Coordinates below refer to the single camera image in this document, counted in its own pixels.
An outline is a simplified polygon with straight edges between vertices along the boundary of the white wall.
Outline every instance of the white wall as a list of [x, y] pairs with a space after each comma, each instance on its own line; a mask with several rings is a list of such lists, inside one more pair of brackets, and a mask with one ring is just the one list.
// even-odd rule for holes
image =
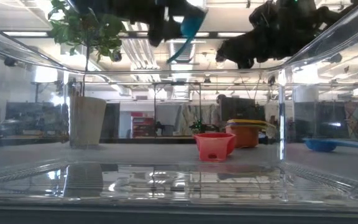
[[[20, 67], [7, 67], [0, 59], [0, 121], [6, 114], [6, 103], [9, 102], [34, 102], [35, 85], [31, 84], [35, 70], [30, 72]], [[50, 101], [55, 85], [49, 85], [39, 94], [39, 102]]]

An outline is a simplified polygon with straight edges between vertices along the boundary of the wire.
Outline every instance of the wire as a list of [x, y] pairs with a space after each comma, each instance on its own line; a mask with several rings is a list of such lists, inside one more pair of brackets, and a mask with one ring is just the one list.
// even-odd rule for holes
[[247, 91], [248, 97], [251, 99], [251, 96], [249, 95], [249, 92], [248, 92], [247, 86], [246, 86], [246, 84], [244, 83], [244, 80], [242, 79], [242, 76], [241, 76], [241, 75], [239, 75], [239, 76], [240, 76], [240, 78], [241, 78], [241, 82], [242, 82], [242, 84], [244, 85], [244, 88], [245, 88], [245, 89], [246, 89], [246, 91]]
[[256, 93], [258, 92], [258, 86], [259, 86], [259, 82], [262, 79], [262, 73], [259, 73], [259, 79], [258, 79], [258, 83], [256, 84], [256, 89], [255, 89], [255, 95], [254, 95], [254, 100], [256, 99]]

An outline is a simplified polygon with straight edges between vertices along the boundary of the small tree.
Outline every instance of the small tree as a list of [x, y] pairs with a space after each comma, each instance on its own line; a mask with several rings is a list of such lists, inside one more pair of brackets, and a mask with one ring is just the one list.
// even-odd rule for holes
[[[83, 92], [85, 95], [85, 75], [88, 71], [90, 54], [97, 50], [97, 62], [102, 56], [109, 57], [111, 61], [121, 60], [118, 37], [120, 31], [125, 30], [121, 20], [111, 14], [95, 15], [90, 9], [89, 13], [82, 15], [72, 9], [65, 1], [51, 0], [52, 10], [48, 13], [48, 20], [52, 25], [51, 34], [55, 43], [72, 46], [70, 55], [75, 54], [78, 46], [86, 47], [85, 74], [83, 77]], [[63, 13], [59, 20], [51, 19], [56, 13]]]

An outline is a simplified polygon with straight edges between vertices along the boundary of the potted plant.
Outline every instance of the potted plant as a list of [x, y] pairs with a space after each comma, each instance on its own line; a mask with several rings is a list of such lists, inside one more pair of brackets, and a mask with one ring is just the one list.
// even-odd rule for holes
[[106, 101], [85, 97], [88, 63], [95, 50], [97, 62], [102, 56], [109, 57], [113, 62], [121, 60], [122, 42], [118, 33], [124, 30], [124, 26], [119, 18], [111, 14], [95, 15], [91, 9], [87, 14], [79, 14], [65, 1], [51, 0], [51, 3], [48, 20], [52, 25], [51, 35], [55, 43], [71, 46], [70, 55], [76, 54], [78, 47], [86, 47], [82, 88], [79, 94], [76, 91], [70, 94], [70, 145], [96, 145], [100, 139]]

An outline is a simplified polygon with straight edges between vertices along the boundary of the person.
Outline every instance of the person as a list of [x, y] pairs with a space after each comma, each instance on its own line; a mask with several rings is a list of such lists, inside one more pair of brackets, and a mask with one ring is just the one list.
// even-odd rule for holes
[[215, 107], [215, 110], [212, 113], [212, 124], [215, 125], [216, 127], [218, 127], [219, 131], [223, 131], [224, 126], [225, 126], [225, 122], [222, 121], [222, 117], [221, 117], [222, 100], [225, 98], [226, 98], [226, 95], [224, 95], [224, 94], [219, 94], [216, 97], [216, 103], [218, 104], [218, 106]]

